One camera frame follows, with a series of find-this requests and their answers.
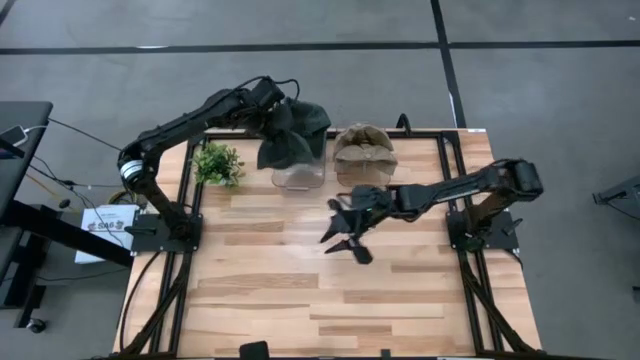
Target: wooden tabletop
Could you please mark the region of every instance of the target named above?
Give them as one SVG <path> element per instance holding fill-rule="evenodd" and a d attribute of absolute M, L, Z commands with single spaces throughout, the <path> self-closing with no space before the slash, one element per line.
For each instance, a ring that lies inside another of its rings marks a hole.
<path fill-rule="evenodd" d="M 485 132 L 463 130 L 460 140 L 468 172 L 493 161 Z M 234 190 L 204 189 L 205 227 L 191 268 L 179 357 L 238 356 L 240 345 L 258 340 L 269 343 L 272 356 L 377 356 L 383 348 L 397 356 L 474 354 L 446 205 L 412 224 L 382 222 L 363 238 L 373 263 L 358 265 L 348 252 L 323 254 L 336 240 L 318 243 L 331 215 L 327 200 L 348 191 L 337 182 L 333 163 L 327 163 L 321 188 L 286 192 L 271 183 L 272 170 L 256 170 L 258 141 L 217 142 L 238 150 L 247 175 Z M 393 144 L 399 166 L 392 183 L 443 180 L 434 140 Z M 332 148 L 330 141 L 327 154 Z M 169 198 L 177 196 L 185 151 L 182 144 L 162 157 L 157 180 Z M 448 155 L 456 176 L 452 149 Z M 150 256 L 136 257 L 128 291 Z M 485 256 L 496 305 L 539 348 L 520 265 L 500 250 Z M 125 344 L 156 306 L 163 266 L 164 254 L 134 295 Z M 485 312 L 478 308 L 490 349 Z M 172 316 L 170 309 L 161 350 L 167 349 Z"/>

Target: green plant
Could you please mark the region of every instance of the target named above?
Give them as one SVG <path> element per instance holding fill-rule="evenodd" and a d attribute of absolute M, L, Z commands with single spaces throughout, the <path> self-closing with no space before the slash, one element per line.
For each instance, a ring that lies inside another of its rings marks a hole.
<path fill-rule="evenodd" d="M 238 178 L 244 176 L 238 161 L 240 156 L 235 148 L 209 143 L 193 158 L 196 168 L 196 182 L 220 184 L 228 188 L 238 186 Z"/>

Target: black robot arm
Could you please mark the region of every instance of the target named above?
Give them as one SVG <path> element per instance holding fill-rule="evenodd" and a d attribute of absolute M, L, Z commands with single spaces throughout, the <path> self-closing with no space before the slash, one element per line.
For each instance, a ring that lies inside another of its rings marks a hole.
<path fill-rule="evenodd" d="M 542 185 L 532 163 L 524 160 L 499 160 L 479 171 L 432 185 L 390 185 L 377 188 L 354 187 L 351 203 L 340 195 L 329 200 L 336 211 L 329 230 L 320 242 L 338 233 L 348 234 L 325 253 L 350 250 L 360 264 L 369 264 L 373 256 L 360 243 L 362 235 L 388 217 L 413 222 L 434 205 L 477 193 L 490 193 L 482 203 L 463 211 L 466 233 L 480 239 L 490 230 L 491 219 L 516 201 L 532 201 L 542 194 Z"/>
<path fill-rule="evenodd" d="M 243 88 L 257 79 L 260 81 L 252 90 Z M 188 239 L 192 231 L 190 217 L 180 204 L 167 198 L 155 180 L 162 153 L 213 127 L 240 127 L 260 134 L 270 111 L 283 98 L 284 94 L 271 78 L 260 77 L 234 89 L 220 90 L 198 109 L 141 133 L 118 157 L 124 185 L 153 204 L 167 225 L 170 239 Z"/>

